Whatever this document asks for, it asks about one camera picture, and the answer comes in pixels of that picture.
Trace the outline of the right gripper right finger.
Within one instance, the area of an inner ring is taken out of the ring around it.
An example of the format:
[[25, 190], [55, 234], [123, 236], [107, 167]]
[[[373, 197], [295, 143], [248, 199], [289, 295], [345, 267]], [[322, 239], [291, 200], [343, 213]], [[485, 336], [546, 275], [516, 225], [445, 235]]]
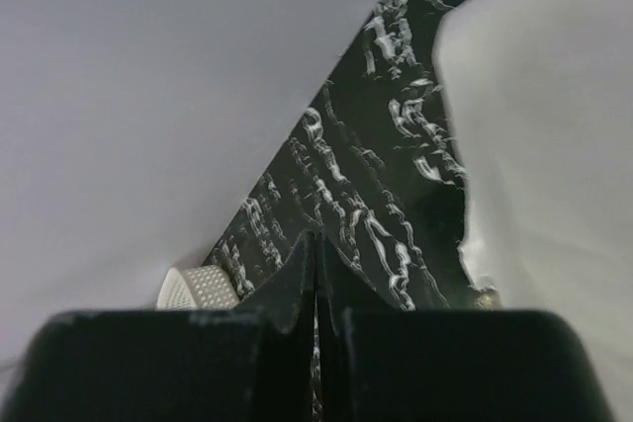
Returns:
[[540, 310], [391, 307], [316, 239], [327, 421], [610, 421], [577, 333]]

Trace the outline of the white t shirt blue print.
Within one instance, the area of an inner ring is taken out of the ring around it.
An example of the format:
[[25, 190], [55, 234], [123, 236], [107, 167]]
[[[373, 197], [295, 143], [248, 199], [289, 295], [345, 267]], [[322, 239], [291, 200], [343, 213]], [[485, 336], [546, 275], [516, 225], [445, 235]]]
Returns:
[[434, 66], [467, 172], [467, 275], [566, 319], [630, 420], [632, 0], [467, 0]]

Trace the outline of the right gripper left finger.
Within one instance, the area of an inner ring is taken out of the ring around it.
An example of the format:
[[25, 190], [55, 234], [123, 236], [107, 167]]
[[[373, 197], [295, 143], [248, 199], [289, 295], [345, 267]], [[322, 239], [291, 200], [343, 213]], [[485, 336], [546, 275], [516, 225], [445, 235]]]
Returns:
[[316, 238], [229, 310], [72, 311], [32, 340], [5, 421], [308, 421]]

